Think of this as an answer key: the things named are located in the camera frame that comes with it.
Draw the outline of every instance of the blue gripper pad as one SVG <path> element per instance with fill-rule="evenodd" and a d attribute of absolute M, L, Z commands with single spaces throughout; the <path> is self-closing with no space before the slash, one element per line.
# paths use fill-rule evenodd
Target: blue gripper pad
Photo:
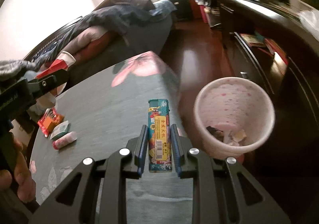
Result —
<path fill-rule="evenodd" d="M 144 133 L 141 133 L 140 138 L 142 138 L 141 149 L 138 155 L 138 175 L 142 176 L 145 166 L 145 158 L 147 154 L 147 144 L 148 144 L 148 127 L 145 128 Z"/>
<path fill-rule="evenodd" d="M 172 152 L 174 156 L 174 165 L 178 177 L 181 177 L 181 154 L 178 147 L 177 137 L 179 138 L 176 124 L 171 126 L 171 142 L 172 142 Z"/>

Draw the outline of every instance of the black suitcase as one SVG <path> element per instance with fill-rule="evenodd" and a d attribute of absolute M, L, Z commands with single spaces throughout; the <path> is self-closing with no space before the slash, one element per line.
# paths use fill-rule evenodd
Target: black suitcase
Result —
<path fill-rule="evenodd" d="M 193 18 L 192 8 L 190 6 L 189 0 L 169 0 L 171 1 L 177 11 L 174 12 L 178 20 L 190 20 Z"/>

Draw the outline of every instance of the reddish brown floor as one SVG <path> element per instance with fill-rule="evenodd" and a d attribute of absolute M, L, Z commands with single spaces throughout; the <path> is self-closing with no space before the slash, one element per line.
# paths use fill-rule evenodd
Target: reddish brown floor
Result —
<path fill-rule="evenodd" d="M 231 76 L 221 44 L 221 32 L 212 32 L 202 19 L 178 22 L 160 57 L 180 79 L 179 113 L 193 145 L 202 148 L 193 117 L 196 96 L 209 82 Z"/>

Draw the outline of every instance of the silver screw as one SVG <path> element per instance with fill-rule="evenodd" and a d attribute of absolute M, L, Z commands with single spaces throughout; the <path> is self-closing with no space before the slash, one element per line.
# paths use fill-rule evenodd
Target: silver screw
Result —
<path fill-rule="evenodd" d="M 87 157 L 83 159 L 83 164 L 85 164 L 86 166 L 90 165 L 93 163 L 93 159 L 91 157 Z"/>
<path fill-rule="evenodd" d="M 130 150 L 129 150 L 128 148 L 122 148 L 122 149 L 120 150 L 120 154 L 121 154 L 122 156 L 127 156 L 129 153 L 130 153 Z"/>
<path fill-rule="evenodd" d="M 227 163 L 233 165 L 236 163 L 236 158 L 235 157 L 227 157 L 226 161 L 227 161 Z"/>
<path fill-rule="evenodd" d="M 192 147 L 189 152 L 192 154 L 192 155 L 197 155 L 199 153 L 199 149 L 198 148 L 195 148 L 195 147 Z"/>

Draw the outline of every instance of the headboard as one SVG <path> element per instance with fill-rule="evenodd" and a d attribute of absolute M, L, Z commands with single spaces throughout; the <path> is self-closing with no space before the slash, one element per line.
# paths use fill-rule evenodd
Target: headboard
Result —
<path fill-rule="evenodd" d="M 46 39 L 41 41 L 35 48 L 33 48 L 24 57 L 23 60 L 33 61 L 40 54 L 45 53 L 47 47 L 49 47 L 52 43 L 54 43 L 55 40 L 59 40 L 59 38 L 63 36 L 63 33 L 65 33 L 68 29 L 70 29 L 73 25 L 75 25 L 82 18 L 83 17 L 80 16 L 79 18 L 76 18 L 75 20 L 73 20 L 73 21 L 69 22 L 68 24 L 65 24 L 63 27 L 59 28 L 57 31 L 53 32 L 50 36 L 48 36 Z"/>

